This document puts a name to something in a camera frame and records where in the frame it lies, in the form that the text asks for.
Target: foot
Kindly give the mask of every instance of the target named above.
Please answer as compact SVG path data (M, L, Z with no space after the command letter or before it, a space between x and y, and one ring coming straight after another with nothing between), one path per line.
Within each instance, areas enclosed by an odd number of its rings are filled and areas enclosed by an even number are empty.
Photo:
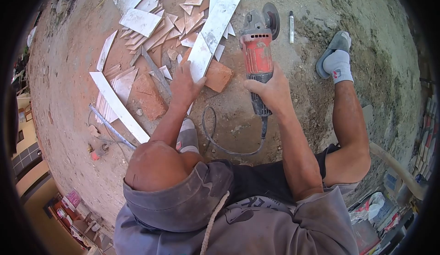
M176 150L179 153L194 152L200 154L198 150L197 131L194 122L189 118L185 118L177 137Z
M341 37L346 39L348 48L352 44L352 39L348 32L342 32ZM333 83L344 80L353 82L352 72L350 70L350 55L346 50L337 49L331 55L327 56L322 63L324 71L333 78Z

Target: slipper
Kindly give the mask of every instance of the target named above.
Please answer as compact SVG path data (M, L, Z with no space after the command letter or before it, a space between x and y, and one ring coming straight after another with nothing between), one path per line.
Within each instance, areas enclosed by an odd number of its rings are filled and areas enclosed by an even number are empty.
M197 130L194 122L189 118L185 118L180 128L179 136L177 137L176 150L179 153L187 151L200 154L198 150Z
M327 47L327 50L322 54L322 56L316 62L316 72L320 77L322 77L323 79L327 79L330 77L330 74L326 73L324 67L322 66L322 64L324 63L324 59L326 59L327 56L331 55L337 49L341 49L349 53L351 43L352 43L352 39L350 38L348 32L338 31L334 35L329 46Z

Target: plastic bag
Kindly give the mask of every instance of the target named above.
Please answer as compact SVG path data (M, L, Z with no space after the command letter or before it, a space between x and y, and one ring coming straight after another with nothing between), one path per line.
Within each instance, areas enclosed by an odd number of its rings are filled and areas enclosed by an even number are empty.
M360 220L372 220L379 213L379 210L385 203L385 197L382 192L376 192L364 203L350 212L350 220L352 224Z

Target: red angle grinder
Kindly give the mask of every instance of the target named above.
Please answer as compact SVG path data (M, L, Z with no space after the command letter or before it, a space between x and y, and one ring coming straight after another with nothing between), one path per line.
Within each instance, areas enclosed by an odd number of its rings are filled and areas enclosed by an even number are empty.
M279 34L279 14L275 5L266 3L263 10L251 10L245 17L243 29L240 31L240 49L246 63L246 78L257 80L262 83L268 82L273 75L273 63L271 53L271 41L275 40ZM205 112L211 109L214 113L215 124L217 117L212 107L206 107L202 115L202 126L206 137L220 150L234 156L251 156L258 153L263 147L267 132L267 117L272 115L266 105L256 93L250 93L251 103L256 115L261 116L261 142L260 147L252 153L235 153L220 147L212 140L205 128Z

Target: drawstring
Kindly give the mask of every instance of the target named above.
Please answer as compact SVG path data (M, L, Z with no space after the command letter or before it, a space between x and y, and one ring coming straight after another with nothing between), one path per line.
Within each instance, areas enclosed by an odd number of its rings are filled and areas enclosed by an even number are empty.
M220 212L220 209L222 209L223 205L226 203L226 199L228 197L229 197L229 191L227 191L226 194L223 195L220 202L217 204L216 209L214 209L214 212L211 214L211 218L209 219L208 226L206 227L205 237L203 238L203 242L201 244L200 255L205 255L206 250L208 249L209 235L211 234L212 226L214 225L214 220L217 217L217 214Z

